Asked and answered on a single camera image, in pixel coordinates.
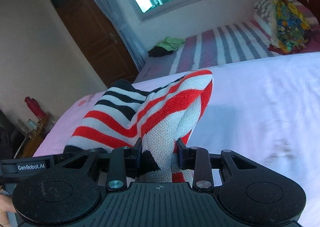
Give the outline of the person's left hand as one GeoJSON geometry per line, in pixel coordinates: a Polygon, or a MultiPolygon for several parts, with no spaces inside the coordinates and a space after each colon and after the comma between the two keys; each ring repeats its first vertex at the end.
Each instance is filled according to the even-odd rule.
{"type": "Polygon", "coordinates": [[[0,225],[2,227],[11,227],[8,212],[16,213],[12,203],[12,198],[4,194],[0,195],[0,225]]]}

